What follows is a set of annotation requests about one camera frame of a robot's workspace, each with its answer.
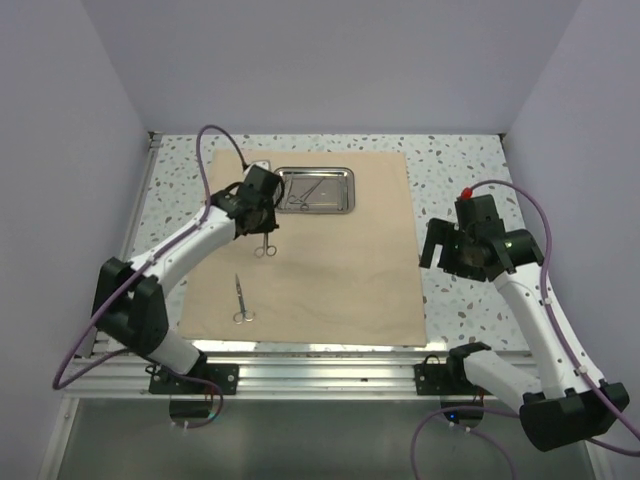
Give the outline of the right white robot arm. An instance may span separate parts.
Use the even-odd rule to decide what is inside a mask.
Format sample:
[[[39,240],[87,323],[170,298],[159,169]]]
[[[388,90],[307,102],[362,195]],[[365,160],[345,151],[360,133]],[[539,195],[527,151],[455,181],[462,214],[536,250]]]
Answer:
[[[420,265],[428,268],[435,248],[438,266],[457,277],[489,281],[505,299],[536,361],[537,375],[501,359],[476,342],[451,349],[445,379],[451,389],[473,387],[499,398],[517,413],[530,442],[546,452],[608,432],[629,404],[622,383],[610,383],[578,341],[563,312],[547,313],[556,296],[540,281],[543,254],[526,230],[508,232],[486,218],[459,229],[432,219]]]

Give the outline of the steel tweezers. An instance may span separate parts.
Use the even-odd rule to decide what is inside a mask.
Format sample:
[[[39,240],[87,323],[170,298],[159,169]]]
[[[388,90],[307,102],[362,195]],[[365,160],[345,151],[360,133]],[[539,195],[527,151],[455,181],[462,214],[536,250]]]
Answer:
[[[286,194],[286,206],[303,212],[311,209],[309,197],[324,182],[325,178],[313,176],[302,178],[293,176],[289,182],[289,190]]]

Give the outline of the steel instrument tray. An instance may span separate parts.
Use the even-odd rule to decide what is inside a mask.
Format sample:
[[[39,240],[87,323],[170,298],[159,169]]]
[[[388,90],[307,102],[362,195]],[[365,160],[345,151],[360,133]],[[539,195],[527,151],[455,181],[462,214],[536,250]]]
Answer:
[[[277,211],[283,214],[343,215],[356,205],[355,174],[346,167],[281,167],[275,173],[284,180],[284,197]],[[286,206],[286,194],[293,176],[324,177],[324,182],[309,197],[311,209],[303,212]]]

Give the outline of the steel surgical scissors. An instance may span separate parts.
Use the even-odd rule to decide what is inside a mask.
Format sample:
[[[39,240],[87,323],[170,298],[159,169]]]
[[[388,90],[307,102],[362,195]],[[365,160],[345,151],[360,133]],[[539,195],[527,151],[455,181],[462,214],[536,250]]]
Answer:
[[[238,300],[238,311],[233,315],[233,322],[237,325],[252,322],[255,319],[255,313],[247,308],[241,281],[238,275],[235,275],[235,289]]]

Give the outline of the beige cloth wrap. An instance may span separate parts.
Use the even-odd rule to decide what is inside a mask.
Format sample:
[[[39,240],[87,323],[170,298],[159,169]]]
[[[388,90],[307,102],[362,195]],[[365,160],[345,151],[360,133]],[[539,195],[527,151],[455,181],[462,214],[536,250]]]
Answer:
[[[355,208],[344,215],[281,214],[278,252],[256,258],[241,237],[192,270],[178,324],[191,340],[422,347],[427,342],[419,248],[405,157],[374,152],[264,152],[280,167],[346,167]],[[235,324],[235,275],[252,322]]]

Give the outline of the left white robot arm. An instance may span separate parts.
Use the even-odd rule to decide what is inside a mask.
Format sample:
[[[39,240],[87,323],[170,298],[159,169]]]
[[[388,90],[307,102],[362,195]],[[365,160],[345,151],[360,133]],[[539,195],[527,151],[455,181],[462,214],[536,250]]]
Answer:
[[[166,296],[206,257],[240,236],[277,228],[284,183],[234,182],[213,194],[183,227],[150,250],[103,264],[92,321],[98,331],[141,358],[172,371],[185,392],[208,379],[204,354],[169,326]]]

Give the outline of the steel forceps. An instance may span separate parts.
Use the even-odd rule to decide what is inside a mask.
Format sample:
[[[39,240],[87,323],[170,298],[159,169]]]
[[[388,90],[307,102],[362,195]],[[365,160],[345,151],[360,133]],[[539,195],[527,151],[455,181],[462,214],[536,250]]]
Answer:
[[[256,258],[273,257],[277,254],[277,247],[270,242],[270,234],[265,232],[262,237],[262,244],[254,250]]]

